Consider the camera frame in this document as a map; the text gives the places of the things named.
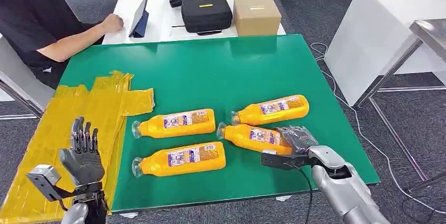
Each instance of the black cable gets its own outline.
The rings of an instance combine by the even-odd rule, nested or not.
[[[62,208],[62,210],[64,210],[65,212],[68,211],[68,209],[64,206],[64,202],[61,199],[59,200],[59,205]]]
[[[311,182],[310,179],[307,177],[307,175],[305,174],[305,172],[303,172],[299,167],[297,167],[296,165],[293,165],[293,167],[295,167],[307,180],[308,183],[308,188],[310,188],[310,202],[308,202],[308,211],[307,211],[307,217],[305,219],[305,224],[308,224],[308,221],[310,220],[310,210],[311,210],[311,205],[313,204],[313,188],[311,187]]]
[[[434,208],[433,210],[431,210],[431,212],[430,212],[430,214],[429,214],[427,220],[425,220],[425,221],[423,221],[423,220],[419,220],[419,219],[415,218],[415,217],[410,213],[410,211],[407,211],[406,208],[404,207],[404,203],[406,203],[406,202],[409,201],[409,200],[415,199],[415,198],[431,198],[431,197],[429,197],[429,196],[424,196],[424,195],[420,195],[420,196],[416,196],[416,197],[412,197],[412,198],[405,199],[405,200],[403,200],[403,201],[401,202],[401,209],[403,210],[403,212],[404,212],[409,218],[411,218],[412,220],[414,220],[416,223],[419,223],[419,224],[427,224],[427,223],[429,223],[429,222],[431,221],[432,216],[433,216],[433,214],[435,213],[435,210],[436,210],[437,208]]]

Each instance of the green tabletop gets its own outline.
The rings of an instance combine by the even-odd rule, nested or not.
[[[91,88],[96,76],[112,70],[134,74],[132,90],[153,87],[156,102],[152,113],[127,119],[112,212],[308,191],[307,182],[298,171],[263,167],[260,153],[226,140],[222,140],[226,167],[221,170],[135,178],[130,168],[133,158],[147,157],[161,149],[218,141],[215,133],[134,139],[130,126],[135,120],[212,108],[216,123],[228,124],[232,110],[293,94],[306,96],[309,114],[262,127],[305,126],[319,144],[330,146],[352,163],[365,183],[379,182],[301,35],[93,46],[70,61],[61,84],[85,84]],[[305,172],[310,177],[308,167]]]

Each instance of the bottle cap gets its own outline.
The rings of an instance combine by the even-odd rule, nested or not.
[[[240,117],[238,116],[238,112],[231,112],[231,124],[234,126],[240,124]]]
[[[141,123],[139,121],[134,121],[131,125],[131,133],[133,134],[133,137],[135,139],[140,138],[141,136],[143,136],[141,134],[141,131],[139,130],[139,125],[141,125]]]
[[[133,175],[136,178],[139,178],[144,174],[143,170],[141,169],[141,166],[140,166],[142,161],[143,161],[142,158],[135,157],[135,159],[133,159],[133,162],[131,162],[131,171],[133,172]]]
[[[225,137],[225,123],[219,123],[217,128],[217,139],[222,140]]]

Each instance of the brown box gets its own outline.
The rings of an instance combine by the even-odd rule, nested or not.
[[[273,0],[234,0],[239,36],[277,35],[282,15]]]

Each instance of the humanoid robot hand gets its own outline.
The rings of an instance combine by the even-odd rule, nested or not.
[[[70,149],[60,149],[59,159],[65,169],[71,174],[76,186],[98,182],[104,177],[98,151],[97,133],[95,128],[90,135],[91,123],[84,128],[84,118],[76,118],[72,125]]]

